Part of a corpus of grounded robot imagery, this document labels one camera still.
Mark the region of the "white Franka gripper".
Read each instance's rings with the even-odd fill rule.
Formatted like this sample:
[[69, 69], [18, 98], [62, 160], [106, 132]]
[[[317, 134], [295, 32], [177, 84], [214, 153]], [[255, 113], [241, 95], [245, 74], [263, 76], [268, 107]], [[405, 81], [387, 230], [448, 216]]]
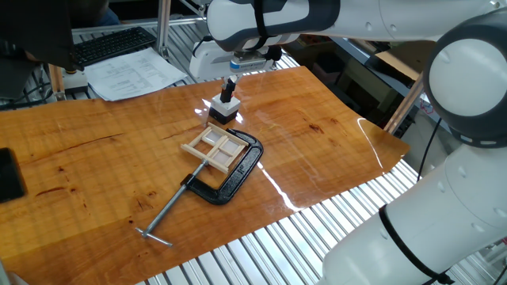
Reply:
[[232, 51], [224, 51], [214, 40], [194, 44], [189, 70], [198, 80], [210, 80], [230, 76], [221, 85], [219, 99], [222, 103], [229, 103], [233, 97], [234, 85], [240, 79], [230, 68], [233, 59]]

